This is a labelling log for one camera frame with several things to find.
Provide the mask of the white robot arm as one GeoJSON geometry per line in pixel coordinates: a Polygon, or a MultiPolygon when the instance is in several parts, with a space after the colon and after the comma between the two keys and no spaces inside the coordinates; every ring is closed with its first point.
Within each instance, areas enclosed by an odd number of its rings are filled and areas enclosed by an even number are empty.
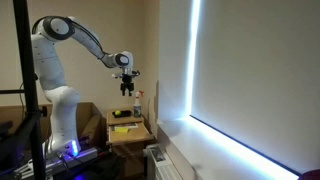
{"type": "Polygon", "coordinates": [[[77,156],[81,151],[76,131],[76,110],[80,100],[78,91],[66,84],[64,70],[55,50],[55,44],[73,38],[100,60],[107,68],[120,68],[114,78],[121,78],[122,95],[132,95],[132,79],[140,75],[133,70],[133,55],[128,51],[110,54],[103,51],[97,35],[75,17],[46,16],[33,26],[31,41],[35,74],[46,99],[52,103],[51,136],[43,144],[44,154],[56,156],[68,152],[77,156]]]}

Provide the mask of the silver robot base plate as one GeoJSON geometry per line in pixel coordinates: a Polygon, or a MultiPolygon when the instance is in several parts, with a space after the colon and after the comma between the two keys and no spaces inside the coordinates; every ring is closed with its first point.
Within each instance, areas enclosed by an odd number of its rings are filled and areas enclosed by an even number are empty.
{"type": "MultiPolygon", "coordinates": [[[[89,161],[94,160],[98,156],[96,148],[90,148],[72,155],[70,152],[57,152],[53,157],[45,161],[45,174],[47,177],[56,175],[67,169],[79,165],[85,165],[89,161]]],[[[34,178],[34,162],[30,159],[25,165],[14,171],[15,177],[20,180],[34,178]]]]}

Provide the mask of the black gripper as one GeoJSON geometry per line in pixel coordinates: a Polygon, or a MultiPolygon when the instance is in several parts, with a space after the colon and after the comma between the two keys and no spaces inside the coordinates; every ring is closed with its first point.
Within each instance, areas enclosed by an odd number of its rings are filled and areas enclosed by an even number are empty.
{"type": "Polygon", "coordinates": [[[133,95],[134,83],[132,82],[132,77],[130,75],[124,74],[121,83],[121,94],[125,96],[125,90],[129,91],[129,96],[133,95]]]}

